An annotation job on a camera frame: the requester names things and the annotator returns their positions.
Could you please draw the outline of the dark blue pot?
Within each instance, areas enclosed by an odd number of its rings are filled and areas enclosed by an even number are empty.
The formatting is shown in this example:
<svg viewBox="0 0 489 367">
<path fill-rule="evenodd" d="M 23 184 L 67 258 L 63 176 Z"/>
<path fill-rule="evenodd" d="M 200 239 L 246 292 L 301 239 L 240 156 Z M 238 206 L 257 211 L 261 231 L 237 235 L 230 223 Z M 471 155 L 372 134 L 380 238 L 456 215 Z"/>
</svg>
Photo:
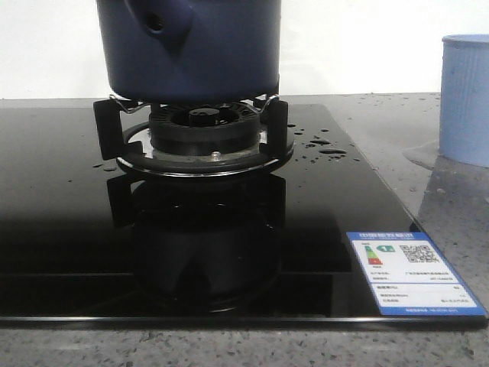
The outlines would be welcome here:
<svg viewBox="0 0 489 367">
<path fill-rule="evenodd" d="M 98 1 L 108 82 L 127 99 L 230 102 L 279 84 L 279 1 Z"/>
</svg>

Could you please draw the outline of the light blue ribbed cup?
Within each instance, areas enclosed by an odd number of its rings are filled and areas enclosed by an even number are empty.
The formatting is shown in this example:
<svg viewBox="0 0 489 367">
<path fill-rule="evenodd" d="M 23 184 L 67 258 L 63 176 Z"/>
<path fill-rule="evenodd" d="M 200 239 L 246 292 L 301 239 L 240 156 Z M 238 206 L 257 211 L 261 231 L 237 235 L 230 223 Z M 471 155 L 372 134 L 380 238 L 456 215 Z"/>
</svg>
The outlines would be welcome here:
<svg viewBox="0 0 489 367">
<path fill-rule="evenodd" d="M 440 154 L 488 166 L 488 35 L 445 36 L 439 118 Z"/>
</svg>

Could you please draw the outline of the black pot support grate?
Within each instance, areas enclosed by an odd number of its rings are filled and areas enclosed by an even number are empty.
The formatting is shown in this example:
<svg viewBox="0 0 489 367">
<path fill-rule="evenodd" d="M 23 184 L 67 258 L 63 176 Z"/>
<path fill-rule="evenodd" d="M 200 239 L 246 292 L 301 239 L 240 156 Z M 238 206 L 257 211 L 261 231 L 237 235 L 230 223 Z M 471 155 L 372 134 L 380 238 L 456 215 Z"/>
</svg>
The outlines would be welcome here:
<svg viewBox="0 0 489 367">
<path fill-rule="evenodd" d="M 103 160 L 116 160 L 125 171 L 155 177 L 226 177 L 261 170 L 275 170 L 291 158 L 294 150 L 293 134 L 288 129 L 288 105 L 276 95 L 256 99 L 249 106 L 260 117 L 261 127 L 257 142 L 249 148 L 209 155 L 180 155 L 159 151 L 151 144 L 149 117 L 151 112 L 165 106 L 151 104 L 146 122 L 123 129 L 121 114 L 131 114 L 145 107 L 132 100 L 111 96 L 93 105 L 99 146 Z M 233 102 L 185 106 L 226 106 Z"/>
</svg>

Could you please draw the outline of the black gas burner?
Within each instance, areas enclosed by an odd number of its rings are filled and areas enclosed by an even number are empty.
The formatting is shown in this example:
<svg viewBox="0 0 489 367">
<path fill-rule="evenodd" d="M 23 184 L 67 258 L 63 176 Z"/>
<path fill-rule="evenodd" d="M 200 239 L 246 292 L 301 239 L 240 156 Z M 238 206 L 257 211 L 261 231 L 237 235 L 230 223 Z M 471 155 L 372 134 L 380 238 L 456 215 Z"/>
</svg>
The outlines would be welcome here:
<svg viewBox="0 0 489 367">
<path fill-rule="evenodd" d="M 261 127 L 259 114 L 241 102 L 226 106 L 161 107 L 151 112 L 151 144 L 180 155 L 232 153 L 254 145 Z"/>
</svg>

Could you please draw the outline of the black glass gas stove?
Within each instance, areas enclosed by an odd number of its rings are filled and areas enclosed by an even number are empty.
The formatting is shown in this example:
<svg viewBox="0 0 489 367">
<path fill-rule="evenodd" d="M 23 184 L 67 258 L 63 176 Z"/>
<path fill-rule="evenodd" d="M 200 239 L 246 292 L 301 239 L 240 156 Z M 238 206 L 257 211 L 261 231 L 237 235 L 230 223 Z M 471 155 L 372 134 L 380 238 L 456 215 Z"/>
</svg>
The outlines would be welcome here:
<svg viewBox="0 0 489 367">
<path fill-rule="evenodd" d="M 185 183 L 103 164 L 88 106 L 3 108 L 2 325 L 486 327 L 381 314 L 347 233 L 424 231 L 324 106 L 289 121 L 281 169 Z"/>
</svg>

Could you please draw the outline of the blue energy label sticker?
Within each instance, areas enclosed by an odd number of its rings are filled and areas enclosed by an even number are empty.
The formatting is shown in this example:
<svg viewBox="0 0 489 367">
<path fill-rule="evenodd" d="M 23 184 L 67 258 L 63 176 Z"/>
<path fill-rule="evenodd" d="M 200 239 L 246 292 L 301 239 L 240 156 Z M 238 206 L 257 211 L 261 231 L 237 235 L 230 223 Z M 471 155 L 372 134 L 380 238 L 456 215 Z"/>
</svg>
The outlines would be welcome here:
<svg viewBox="0 0 489 367">
<path fill-rule="evenodd" d="M 348 232 L 347 237 L 382 315 L 487 315 L 424 232 Z"/>
</svg>

